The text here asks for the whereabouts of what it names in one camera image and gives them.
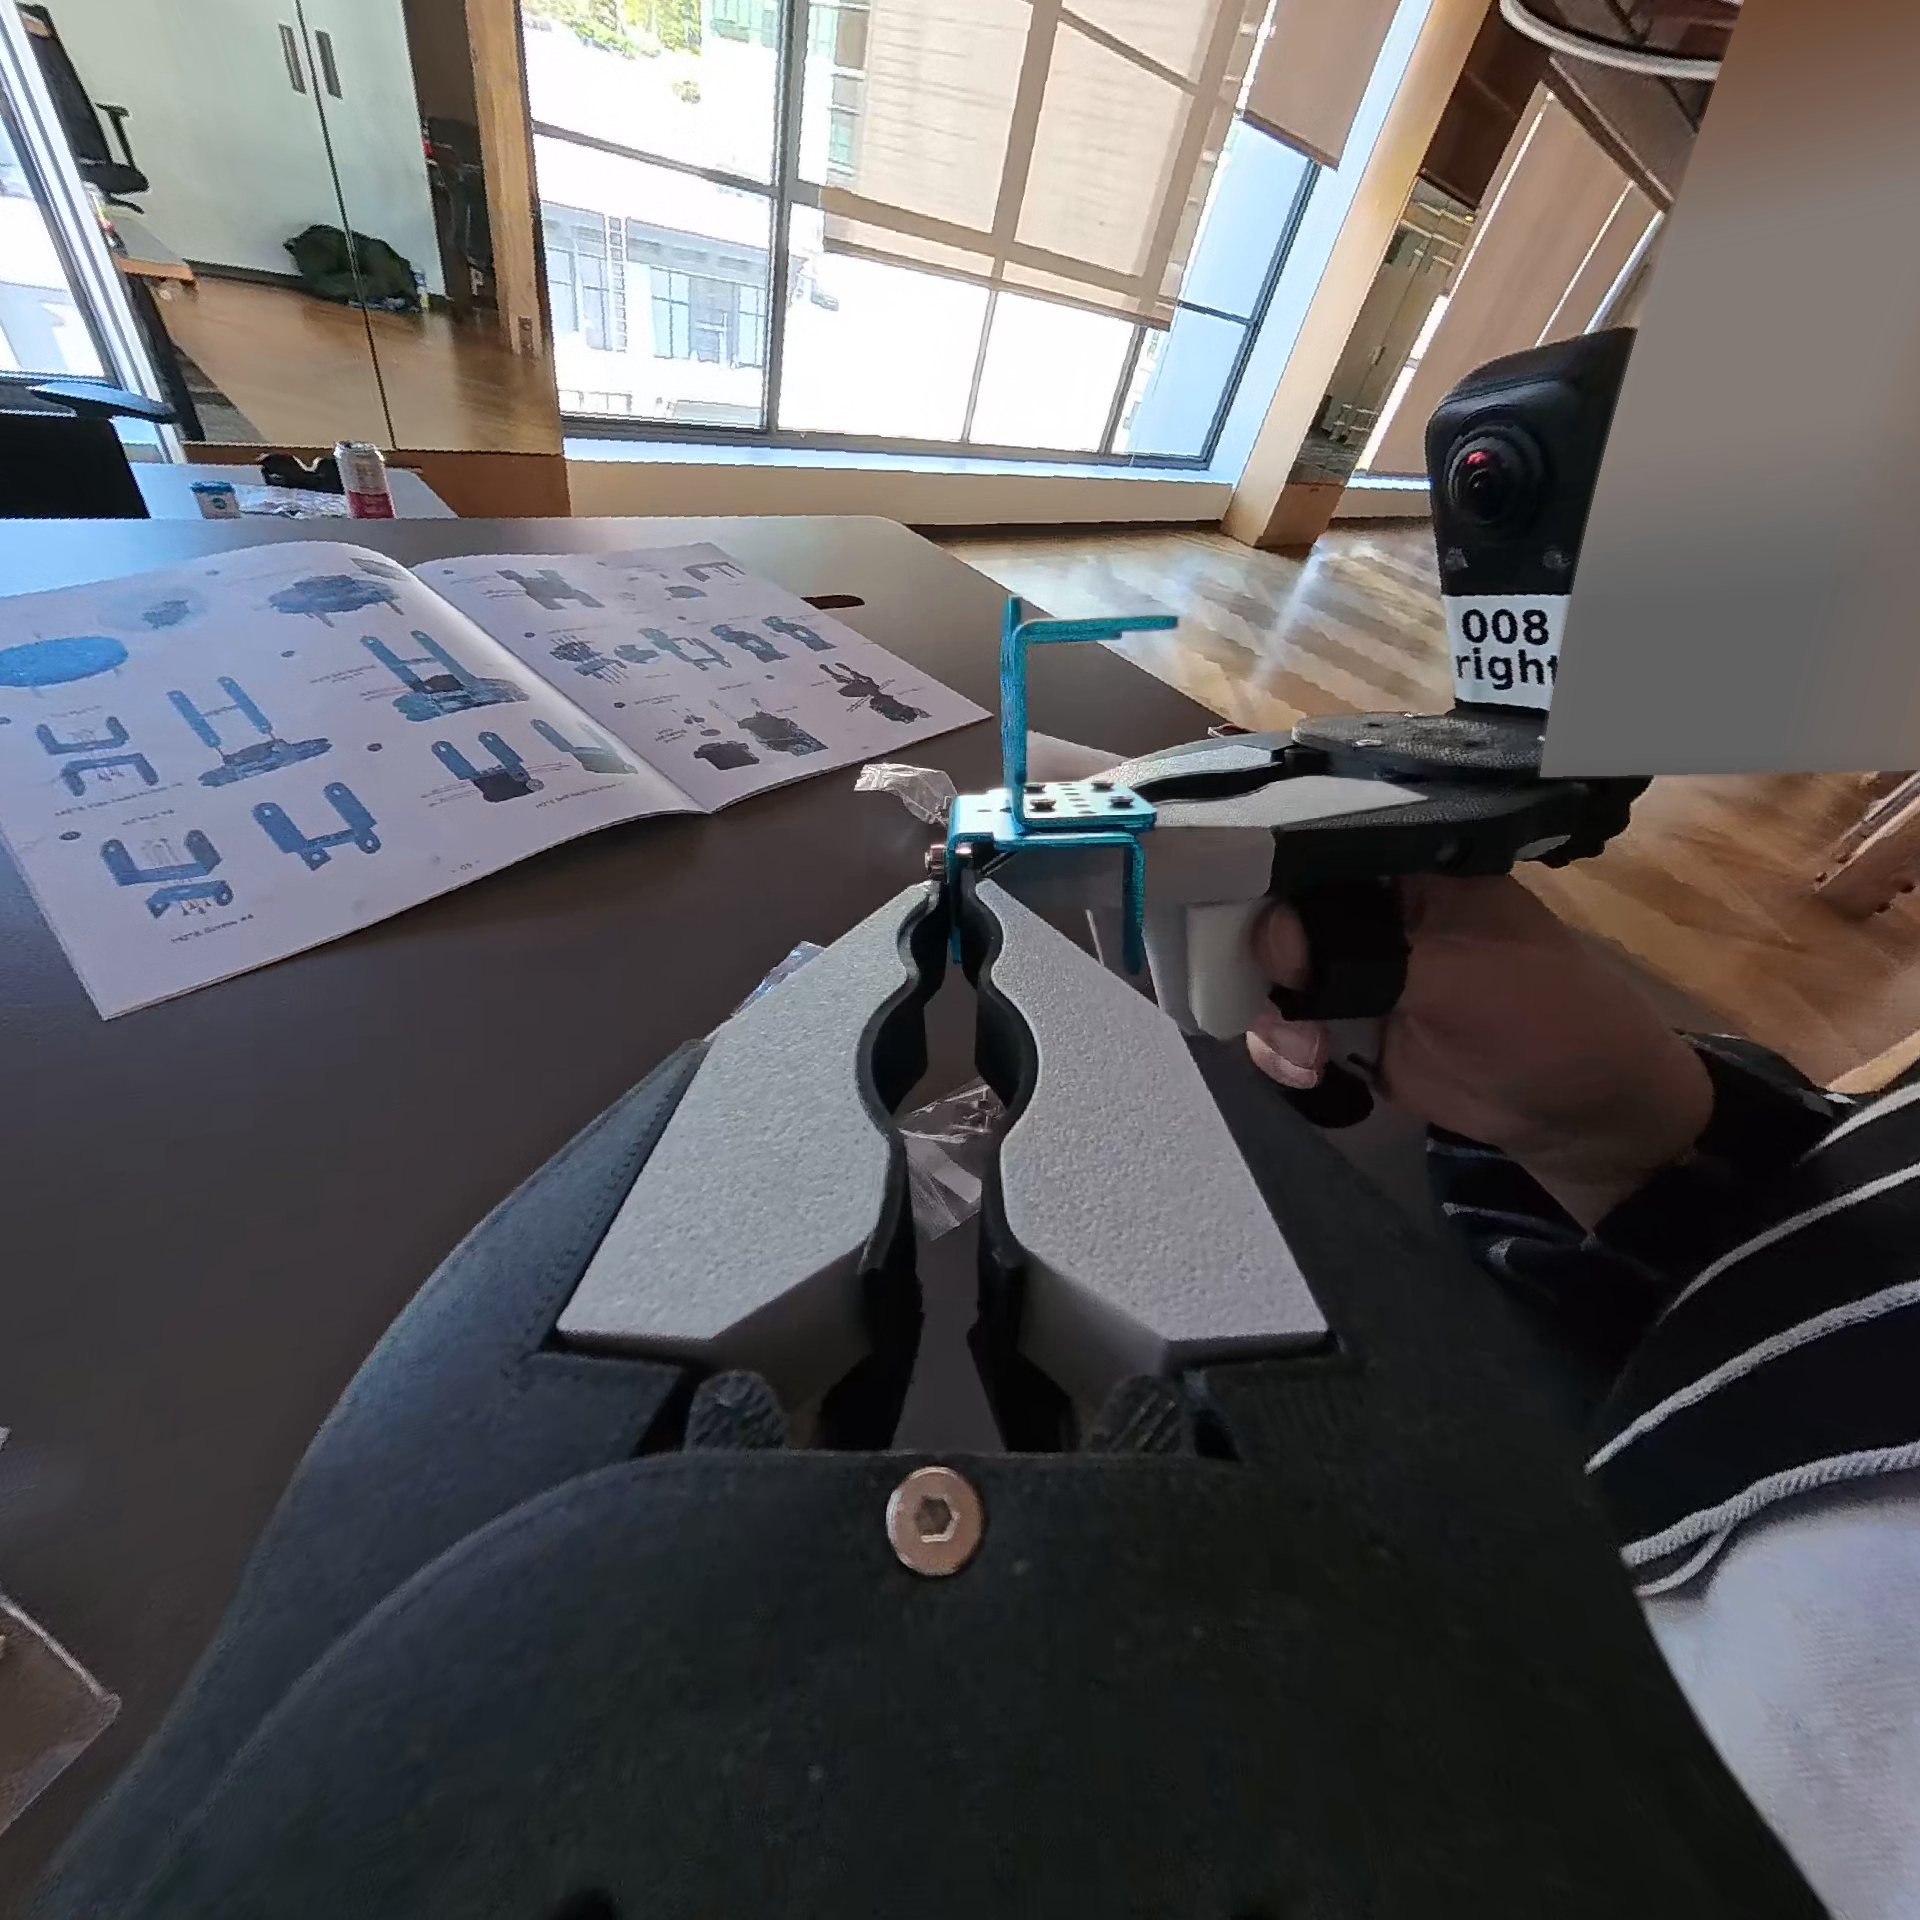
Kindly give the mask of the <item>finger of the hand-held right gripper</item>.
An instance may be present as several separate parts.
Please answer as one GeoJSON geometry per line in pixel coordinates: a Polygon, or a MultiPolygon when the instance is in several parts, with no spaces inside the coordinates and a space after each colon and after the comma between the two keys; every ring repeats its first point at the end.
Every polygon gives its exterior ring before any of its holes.
{"type": "MultiPolygon", "coordinates": [[[[1278,804],[1278,796],[1230,796],[1160,807],[1155,830],[1136,842],[1142,865],[1141,948],[1155,977],[1185,969],[1192,905],[1249,903],[1264,893],[1278,804]]],[[[1104,962],[1122,969],[1131,868],[1134,854],[1121,847],[1040,850],[1035,909],[1056,921],[1091,915],[1104,962]]]]}
{"type": "Polygon", "coordinates": [[[1233,801],[1308,772],[1309,758],[1301,758],[1291,734],[1222,734],[1118,762],[1084,781],[1142,801],[1233,801]]]}

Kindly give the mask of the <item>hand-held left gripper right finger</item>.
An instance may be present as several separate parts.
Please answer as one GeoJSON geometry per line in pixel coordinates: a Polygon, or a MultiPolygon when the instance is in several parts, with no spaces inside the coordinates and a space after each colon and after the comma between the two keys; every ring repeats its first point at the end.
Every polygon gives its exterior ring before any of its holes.
{"type": "Polygon", "coordinates": [[[996,879],[974,892],[978,1012],[1016,1090],[998,1215],[1017,1350],[1049,1379],[1305,1354],[1329,1321],[1182,1029],[996,879]]]}

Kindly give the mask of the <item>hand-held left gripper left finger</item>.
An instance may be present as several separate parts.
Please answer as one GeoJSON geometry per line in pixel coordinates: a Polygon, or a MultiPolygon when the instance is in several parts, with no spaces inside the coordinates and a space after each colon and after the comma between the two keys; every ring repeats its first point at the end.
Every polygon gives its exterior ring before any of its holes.
{"type": "Polygon", "coordinates": [[[561,1311],[568,1346],[872,1346],[898,1201],[877,1030],[921,1010],[926,879],[720,1023],[561,1311]]]}

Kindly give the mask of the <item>blue metal bracket assembly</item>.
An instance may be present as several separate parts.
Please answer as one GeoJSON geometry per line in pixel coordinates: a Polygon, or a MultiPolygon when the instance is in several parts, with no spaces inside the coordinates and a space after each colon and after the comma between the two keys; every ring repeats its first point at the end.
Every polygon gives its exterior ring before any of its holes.
{"type": "Polygon", "coordinates": [[[1009,596],[998,630],[998,771],[993,791],[957,796],[946,834],[928,853],[928,875],[957,905],[962,871],[984,875],[994,862],[1024,853],[1116,850],[1121,860],[1121,972],[1145,964],[1145,837],[1160,813],[1130,783],[1106,778],[1035,781],[1027,748],[1027,659],[1040,644],[1106,643],[1124,634],[1170,634],[1174,615],[1030,615],[1009,596]]]}

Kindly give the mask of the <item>person's right forearm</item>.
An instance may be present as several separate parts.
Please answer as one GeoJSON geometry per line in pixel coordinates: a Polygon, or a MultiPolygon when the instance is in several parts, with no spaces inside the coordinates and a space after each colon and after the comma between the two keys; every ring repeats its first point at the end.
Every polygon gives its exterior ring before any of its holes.
{"type": "Polygon", "coordinates": [[[1430,1193],[1595,1406],[1586,1477],[1641,1597],[1777,1508],[1915,1475],[1918,1086],[1816,1087],[1691,1035],[1696,1148],[1597,1228],[1520,1164],[1430,1127],[1430,1193]]]}

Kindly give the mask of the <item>dark brown desk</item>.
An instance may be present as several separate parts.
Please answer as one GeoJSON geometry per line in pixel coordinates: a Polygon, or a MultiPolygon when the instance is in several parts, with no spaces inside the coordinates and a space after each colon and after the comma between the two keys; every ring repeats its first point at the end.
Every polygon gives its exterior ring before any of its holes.
{"type": "Polygon", "coordinates": [[[5,1588],[126,1698],[46,1916],[1276,1913],[1240,1470],[693,1447],[562,1291],[697,1041],[928,830],[818,775],[100,1022],[5,877],[5,1588]]]}

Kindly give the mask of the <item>person's right hand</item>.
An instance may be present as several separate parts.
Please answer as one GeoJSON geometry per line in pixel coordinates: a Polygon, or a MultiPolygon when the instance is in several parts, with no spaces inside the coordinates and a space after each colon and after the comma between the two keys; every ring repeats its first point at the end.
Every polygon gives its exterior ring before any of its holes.
{"type": "Polygon", "coordinates": [[[1404,1115],[1520,1164],[1584,1228],[1713,1122],[1691,1044],[1512,877],[1400,882],[1409,977],[1376,1050],[1404,1115]]]}

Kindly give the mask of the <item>large window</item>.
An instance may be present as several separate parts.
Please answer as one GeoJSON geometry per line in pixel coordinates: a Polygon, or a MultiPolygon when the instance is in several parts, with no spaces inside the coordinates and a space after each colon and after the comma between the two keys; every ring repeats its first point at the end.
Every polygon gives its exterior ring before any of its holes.
{"type": "Polygon", "coordinates": [[[809,5],[521,5],[568,415],[659,435],[1204,463],[1315,165],[1230,132],[1168,327],[826,247],[809,5]]]}

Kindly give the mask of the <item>instruction booklet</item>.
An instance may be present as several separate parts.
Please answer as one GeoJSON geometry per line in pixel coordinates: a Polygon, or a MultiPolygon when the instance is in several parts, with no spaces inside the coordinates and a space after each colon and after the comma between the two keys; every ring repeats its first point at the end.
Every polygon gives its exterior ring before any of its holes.
{"type": "Polygon", "coordinates": [[[264,545],[3,607],[5,844],[102,1018],[986,718],[717,545],[264,545]]]}

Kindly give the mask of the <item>beige roller blind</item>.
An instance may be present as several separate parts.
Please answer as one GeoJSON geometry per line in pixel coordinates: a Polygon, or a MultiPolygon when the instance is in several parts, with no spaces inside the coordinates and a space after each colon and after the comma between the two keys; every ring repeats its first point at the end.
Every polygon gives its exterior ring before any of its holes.
{"type": "Polygon", "coordinates": [[[1338,167],[1394,3],[809,5],[833,253],[1166,330],[1230,132],[1338,167]]]}

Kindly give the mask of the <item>white shirt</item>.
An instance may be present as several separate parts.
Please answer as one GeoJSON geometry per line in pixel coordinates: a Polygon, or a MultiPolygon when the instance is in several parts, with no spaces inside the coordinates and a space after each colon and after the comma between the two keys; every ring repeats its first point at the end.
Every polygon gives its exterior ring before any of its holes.
{"type": "Polygon", "coordinates": [[[1918,1916],[1918,1487],[1788,1505],[1640,1585],[1674,1677],[1833,1916],[1918,1916]]]}

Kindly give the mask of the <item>dark green bag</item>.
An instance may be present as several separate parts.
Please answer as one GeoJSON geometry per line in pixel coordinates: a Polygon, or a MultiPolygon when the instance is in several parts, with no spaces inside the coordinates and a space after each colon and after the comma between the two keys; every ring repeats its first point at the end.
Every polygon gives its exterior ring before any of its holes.
{"type": "Polygon", "coordinates": [[[422,278],[389,242],[326,223],[310,223],[283,242],[302,290],[331,305],[416,316],[422,278]]]}

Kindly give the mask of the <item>white cabinet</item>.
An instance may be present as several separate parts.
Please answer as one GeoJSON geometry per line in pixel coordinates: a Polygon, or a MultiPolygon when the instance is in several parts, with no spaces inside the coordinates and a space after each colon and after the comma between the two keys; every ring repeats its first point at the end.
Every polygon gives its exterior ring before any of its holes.
{"type": "Polygon", "coordinates": [[[290,242],[386,242],[446,295],[400,3],[61,3],[99,107],[122,106],[147,227],[198,269],[292,282],[290,242]]]}

